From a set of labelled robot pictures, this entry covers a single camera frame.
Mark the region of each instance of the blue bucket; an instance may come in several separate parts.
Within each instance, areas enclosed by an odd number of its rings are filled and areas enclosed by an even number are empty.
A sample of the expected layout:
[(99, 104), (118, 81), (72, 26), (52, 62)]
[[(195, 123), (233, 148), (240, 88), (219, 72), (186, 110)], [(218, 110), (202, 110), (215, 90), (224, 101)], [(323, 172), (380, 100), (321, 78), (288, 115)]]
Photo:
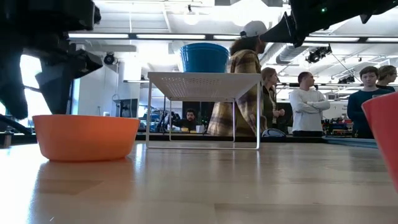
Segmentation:
[(181, 48), (183, 72), (224, 73), (229, 59), (228, 50), (217, 44), (188, 44)]

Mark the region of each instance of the person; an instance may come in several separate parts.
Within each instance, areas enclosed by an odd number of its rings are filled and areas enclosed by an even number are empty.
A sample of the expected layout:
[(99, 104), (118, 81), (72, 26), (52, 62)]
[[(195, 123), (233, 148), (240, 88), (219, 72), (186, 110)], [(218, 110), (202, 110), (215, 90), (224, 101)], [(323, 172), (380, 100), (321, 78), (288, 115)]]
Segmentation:
[[(258, 54), (265, 51), (266, 43), (259, 36), (267, 31), (261, 21), (251, 21), (243, 27), (241, 38), (235, 40), (229, 52), (230, 73), (261, 73)], [(236, 135), (256, 136), (257, 133), (257, 85), (239, 99), (236, 99)], [(214, 136), (232, 136), (232, 103), (215, 103), (207, 133)], [(261, 130), (266, 129), (266, 118), (261, 116)]]
[(298, 75), (300, 88), (290, 94), (293, 110), (292, 132), (295, 137), (322, 137), (322, 111), (330, 108), (323, 94), (311, 90), (315, 80), (310, 72)]
[(285, 110), (277, 109), (275, 85), (278, 82), (276, 70), (273, 68), (265, 68), (261, 71), (262, 92), (263, 92), (263, 110), (267, 119), (267, 128), (278, 128), (277, 118), (285, 116)]
[(197, 130), (197, 121), (195, 119), (195, 110), (188, 109), (187, 110), (187, 118), (181, 119), (180, 121), (173, 124), (179, 128), (188, 128), (189, 131), (196, 131)]
[(392, 65), (385, 65), (379, 68), (379, 80), (377, 81), (376, 87), (395, 92), (396, 90), (388, 84), (395, 82), (397, 78), (397, 68)]
[(359, 73), (363, 82), (363, 89), (353, 93), (348, 98), (347, 115), (354, 123), (353, 137), (372, 139), (373, 133), (368, 125), (365, 114), (362, 110), (362, 104), (379, 95), (391, 93), (389, 90), (383, 90), (376, 86), (379, 78), (379, 70), (376, 67), (369, 66), (362, 69)]

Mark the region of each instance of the white metal stand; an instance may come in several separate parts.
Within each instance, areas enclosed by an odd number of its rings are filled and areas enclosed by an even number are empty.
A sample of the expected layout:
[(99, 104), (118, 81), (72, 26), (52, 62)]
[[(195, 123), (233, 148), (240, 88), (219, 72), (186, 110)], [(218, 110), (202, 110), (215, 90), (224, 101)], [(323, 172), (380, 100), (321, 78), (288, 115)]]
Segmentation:
[[(260, 148), (260, 113), (261, 113), (261, 75), (237, 73), (177, 73), (177, 72), (150, 72), (146, 146), (148, 149), (233, 149), (258, 150)], [(235, 101), (257, 85), (257, 133), (256, 147), (165, 147), (149, 146), (152, 85), (155, 85), (169, 100), (170, 111), (172, 101), (205, 101), (231, 102), (233, 105), (233, 142), (235, 142)], [(172, 140), (172, 120), (169, 116), (169, 139)]]

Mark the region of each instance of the hat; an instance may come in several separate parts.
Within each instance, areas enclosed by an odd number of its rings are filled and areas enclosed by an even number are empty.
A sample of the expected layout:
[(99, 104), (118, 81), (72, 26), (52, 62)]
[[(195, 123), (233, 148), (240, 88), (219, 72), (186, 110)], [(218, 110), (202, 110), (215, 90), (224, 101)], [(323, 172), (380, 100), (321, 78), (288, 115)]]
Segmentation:
[(243, 27), (242, 38), (255, 37), (267, 32), (266, 25), (261, 21), (251, 21)]

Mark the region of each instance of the plaid jacket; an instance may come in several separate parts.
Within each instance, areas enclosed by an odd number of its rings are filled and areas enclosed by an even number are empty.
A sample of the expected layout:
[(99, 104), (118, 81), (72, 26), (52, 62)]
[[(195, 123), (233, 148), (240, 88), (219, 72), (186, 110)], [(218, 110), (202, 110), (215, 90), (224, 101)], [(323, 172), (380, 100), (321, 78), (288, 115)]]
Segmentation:
[[(257, 53), (252, 50), (236, 52), (228, 64), (231, 73), (261, 73)], [(255, 136), (257, 118), (257, 85), (235, 102), (237, 136)], [(266, 118), (261, 116), (261, 132), (266, 129)], [(207, 132), (214, 136), (232, 136), (232, 103), (215, 103)]]

